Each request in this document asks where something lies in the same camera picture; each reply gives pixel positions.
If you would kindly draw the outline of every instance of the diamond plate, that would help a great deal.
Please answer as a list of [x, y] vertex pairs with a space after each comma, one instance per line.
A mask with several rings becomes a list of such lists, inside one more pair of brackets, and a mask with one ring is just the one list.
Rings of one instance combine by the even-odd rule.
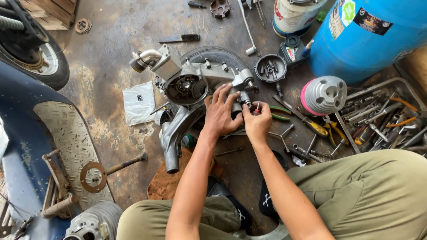
[[[46, 124], [56, 147], [61, 150], [61, 159], [69, 175], [71, 186], [79, 197], [82, 209], [86, 210], [100, 201], [113, 202], [107, 184], [99, 193], [90, 193], [80, 184], [80, 172], [83, 166], [90, 161], [99, 163], [99, 158], [85, 122], [77, 109], [62, 102], [42, 102], [34, 106], [33, 110]], [[94, 176], [100, 177], [97, 169], [89, 170], [86, 179], [91, 180]]]

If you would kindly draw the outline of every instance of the rusty gasket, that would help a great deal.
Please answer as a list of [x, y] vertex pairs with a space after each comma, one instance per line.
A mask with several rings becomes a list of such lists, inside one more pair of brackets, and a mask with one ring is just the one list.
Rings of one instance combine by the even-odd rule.
[[[86, 174], [92, 168], [96, 168], [101, 172], [100, 183], [94, 187], [90, 186], [86, 182]], [[85, 166], [83, 166], [83, 168], [82, 168], [82, 171], [80, 173], [80, 183], [82, 184], [82, 187], [86, 191], [88, 191], [90, 193], [98, 193], [105, 187], [105, 184], [107, 183], [107, 172], [106, 172], [105, 168], [100, 163], [90, 162], [90, 163], [86, 164]]]
[[225, 18], [230, 13], [230, 2], [228, 0], [213, 0], [211, 12], [215, 18]]
[[92, 23], [86, 18], [80, 18], [74, 25], [74, 29], [80, 34], [88, 33], [91, 28]]

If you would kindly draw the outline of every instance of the wooden crate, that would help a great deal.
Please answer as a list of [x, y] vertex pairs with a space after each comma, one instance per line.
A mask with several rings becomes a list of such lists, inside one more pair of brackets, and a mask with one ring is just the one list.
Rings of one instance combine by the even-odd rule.
[[22, 6], [46, 30], [69, 29], [77, 0], [20, 0]]

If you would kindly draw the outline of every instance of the sticker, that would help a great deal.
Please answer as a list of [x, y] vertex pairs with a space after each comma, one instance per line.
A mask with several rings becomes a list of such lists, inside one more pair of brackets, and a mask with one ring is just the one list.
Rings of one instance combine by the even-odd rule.
[[332, 12], [330, 13], [329, 18], [329, 29], [332, 34], [333, 39], [335, 40], [344, 30], [344, 26], [339, 17], [338, 4], [335, 4]]
[[408, 54], [410, 54], [410, 53], [412, 53], [414, 50], [408, 50], [408, 51], [403, 51], [403, 52], [401, 52], [401, 53], [399, 53], [394, 59], [393, 59], [393, 61], [394, 60], [398, 60], [398, 59], [402, 59], [404, 56], [406, 56], [406, 55], [408, 55]]
[[352, 0], [345, 0], [342, 6], [341, 20], [345, 26], [348, 26], [356, 15], [356, 3]]
[[390, 29], [390, 27], [393, 26], [392, 23], [372, 16], [363, 8], [359, 9], [356, 16], [353, 18], [353, 22], [355, 22], [364, 30], [381, 36], [383, 36]]

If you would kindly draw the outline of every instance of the wrench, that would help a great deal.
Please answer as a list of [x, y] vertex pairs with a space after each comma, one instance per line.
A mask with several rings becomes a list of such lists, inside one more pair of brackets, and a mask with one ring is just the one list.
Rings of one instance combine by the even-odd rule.
[[237, 135], [238, 133], [241, 133], [241, 132], [244, 132], [244, 131], [246, 131], [246, 129], [241, 129], [241, 130], [237, 130], [237, 131], [234, 131], [234, 132], [227, 133], [227, 134], [224, 135], [224, 139], [226, 139], [226, 138], [228, 138], [228, 137], [230, 137], [232, 135]]

